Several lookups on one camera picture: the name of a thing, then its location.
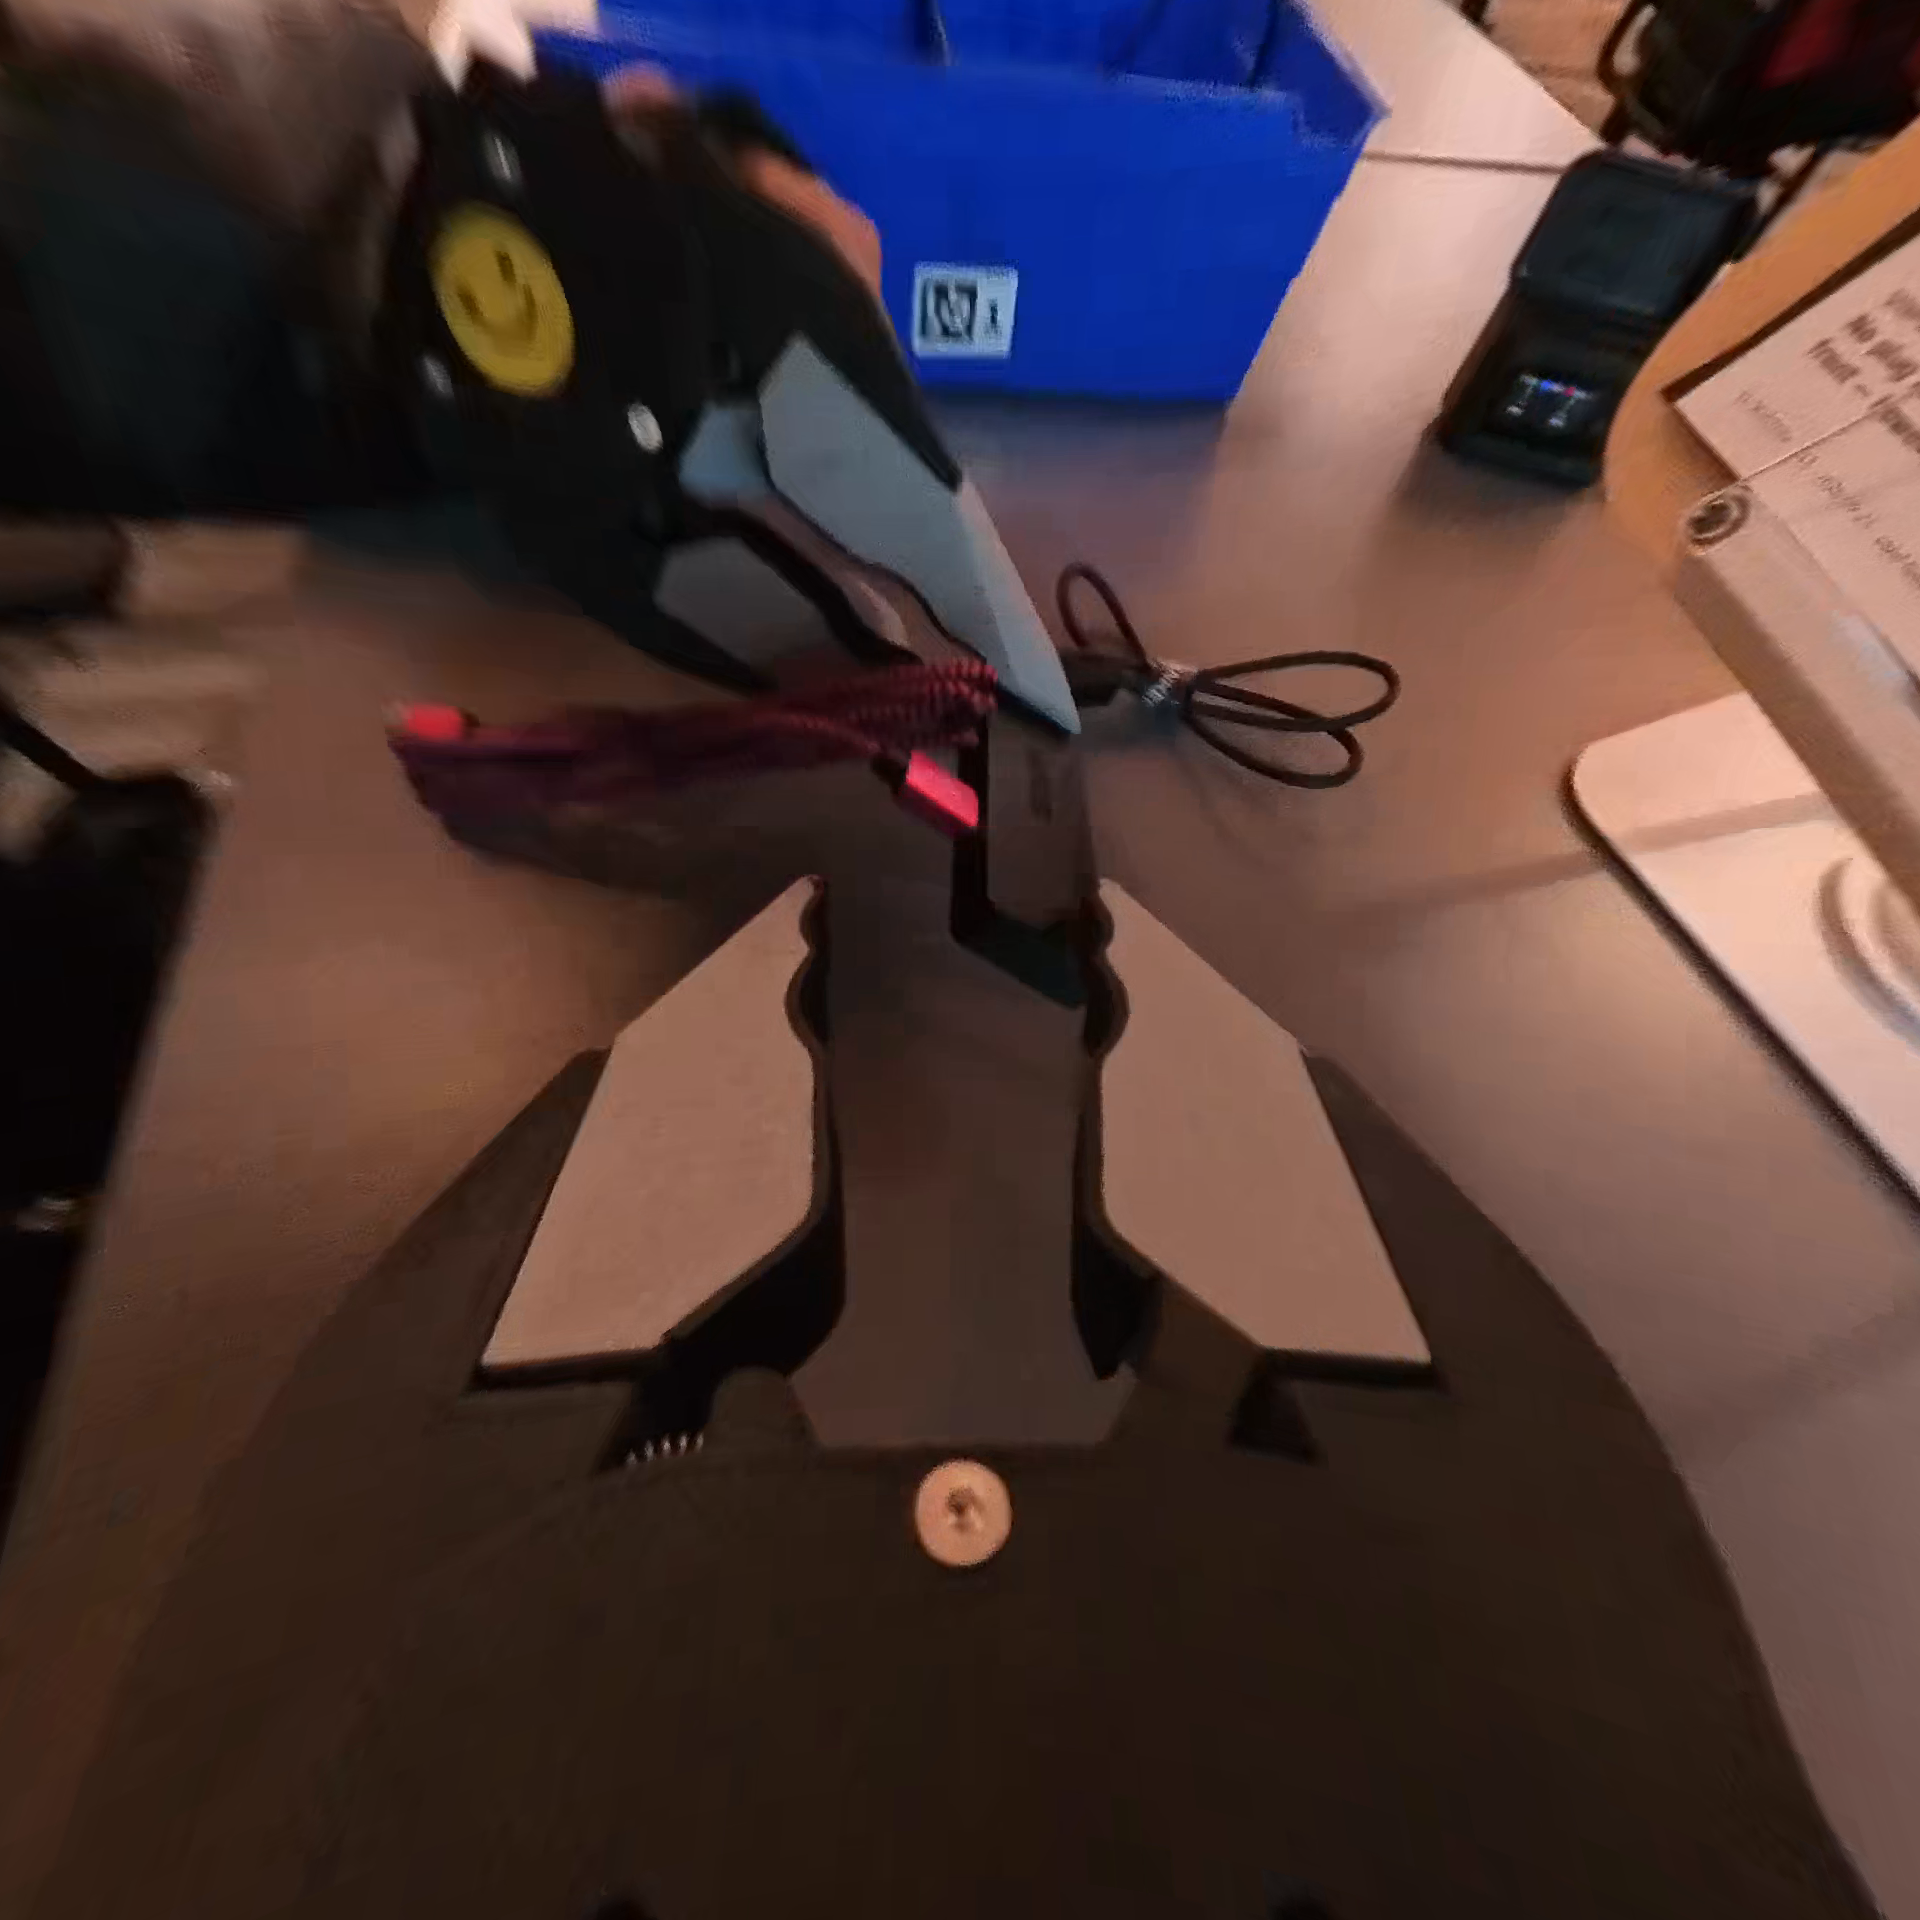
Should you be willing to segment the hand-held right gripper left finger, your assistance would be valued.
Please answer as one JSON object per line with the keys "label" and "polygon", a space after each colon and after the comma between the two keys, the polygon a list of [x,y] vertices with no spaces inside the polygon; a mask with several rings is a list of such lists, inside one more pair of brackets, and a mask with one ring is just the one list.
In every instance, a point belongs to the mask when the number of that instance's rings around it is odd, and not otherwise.
{"label": "hand-held right gripper left finger", "polygon": [[804,1009],[824,883],[785,885],[612,1041],[477,1357],[485,1378],[665,1359],[832,1201]]}

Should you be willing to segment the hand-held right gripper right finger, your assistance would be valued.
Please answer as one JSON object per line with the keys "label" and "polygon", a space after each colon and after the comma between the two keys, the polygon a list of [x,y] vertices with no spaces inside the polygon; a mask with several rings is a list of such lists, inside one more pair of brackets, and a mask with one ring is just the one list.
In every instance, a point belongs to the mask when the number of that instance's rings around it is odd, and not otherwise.
{"label": "hand-held right gripper right finger", "polygon": [[1169,1302],[1293,1373],[1432,1377],[1302,1044],[1115,881],[1086,1049],[1071,1319],[1095,1377],[1135,1366]]}

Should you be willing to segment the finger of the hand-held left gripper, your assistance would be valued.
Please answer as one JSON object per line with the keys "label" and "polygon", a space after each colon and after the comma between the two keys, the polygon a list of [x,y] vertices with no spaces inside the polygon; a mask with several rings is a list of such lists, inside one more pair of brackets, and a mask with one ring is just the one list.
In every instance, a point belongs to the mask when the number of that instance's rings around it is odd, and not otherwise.
{"label": "finger of the hand-held left gripper", "polygon": [[804,339],[759,387],[774,491],[852,559],[910,587],[1023,710],[1079,731],[1062,659],[984,502],[941,479]]}
{"label": "finger of the hand-held left gripper", "polygon": [[679,547],[660,571],[660,611],[773,682],[920,659],[879,591],[782,540],[774,547],[789,571],[731,537]]}

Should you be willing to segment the blue bin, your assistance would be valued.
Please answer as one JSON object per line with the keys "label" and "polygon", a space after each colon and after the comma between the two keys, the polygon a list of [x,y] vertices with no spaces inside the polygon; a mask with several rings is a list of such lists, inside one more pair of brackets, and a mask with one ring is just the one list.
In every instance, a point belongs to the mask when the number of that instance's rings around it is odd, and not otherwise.
{"label": "blue bin", "polygon": [[950,394],[1232,403],[1384,119],[1291,3],[599,5],[535,49],[753,99]]}

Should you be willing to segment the person's left hand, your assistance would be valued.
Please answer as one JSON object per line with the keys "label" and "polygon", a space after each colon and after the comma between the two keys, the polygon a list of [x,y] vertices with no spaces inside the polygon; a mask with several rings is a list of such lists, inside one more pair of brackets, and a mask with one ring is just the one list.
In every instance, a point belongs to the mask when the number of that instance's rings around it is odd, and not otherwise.
{"label": "person's left hand", "polygon": [[828,180],[777,150],[750,146],[735,156],[739,177],[785,217],[813,228],[879,302],[879,230],[864,209],[840,198]]}

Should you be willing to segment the white stand base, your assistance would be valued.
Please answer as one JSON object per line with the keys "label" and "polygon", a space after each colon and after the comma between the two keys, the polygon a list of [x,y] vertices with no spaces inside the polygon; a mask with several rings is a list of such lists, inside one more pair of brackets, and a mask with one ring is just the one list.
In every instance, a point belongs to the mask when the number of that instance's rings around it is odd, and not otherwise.
{"label": "white stand base", "polygon": [[1743,694],[1592,741],[1577,819],[1787,1063],[1917,1193],[1917,930]]}

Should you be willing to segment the small black display device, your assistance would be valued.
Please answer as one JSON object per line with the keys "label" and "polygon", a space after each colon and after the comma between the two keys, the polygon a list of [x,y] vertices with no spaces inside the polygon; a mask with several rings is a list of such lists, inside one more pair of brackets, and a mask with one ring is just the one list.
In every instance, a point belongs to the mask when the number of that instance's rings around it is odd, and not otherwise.
{"label": "small black display device", "polygon": [[1758,220],[1756,178],[1616,148],[1574,161],[1511,263],[1432,443],[1561,489],[1595,484],[1636,374]]}

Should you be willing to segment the white sheet holder bar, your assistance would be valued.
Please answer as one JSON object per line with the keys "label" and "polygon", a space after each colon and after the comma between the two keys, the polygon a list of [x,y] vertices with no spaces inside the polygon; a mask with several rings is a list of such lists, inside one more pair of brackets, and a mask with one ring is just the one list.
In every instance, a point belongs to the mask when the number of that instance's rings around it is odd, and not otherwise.
{"label": "white sheet holder bar", "polygon": [[1916,671],[1752,486],[1681,516],[1672,597],[1888,875],[1916,893]]}

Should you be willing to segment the black office chair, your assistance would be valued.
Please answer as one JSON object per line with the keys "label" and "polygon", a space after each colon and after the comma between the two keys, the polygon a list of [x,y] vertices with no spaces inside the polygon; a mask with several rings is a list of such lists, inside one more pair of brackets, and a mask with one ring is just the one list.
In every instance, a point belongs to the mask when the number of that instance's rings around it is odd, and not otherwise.
{"label": "black office chair", "polygon": [[1607,31],[1600,140],[1727,177],[1884,142],[1916,117],[1916,3],[1633,3]]}

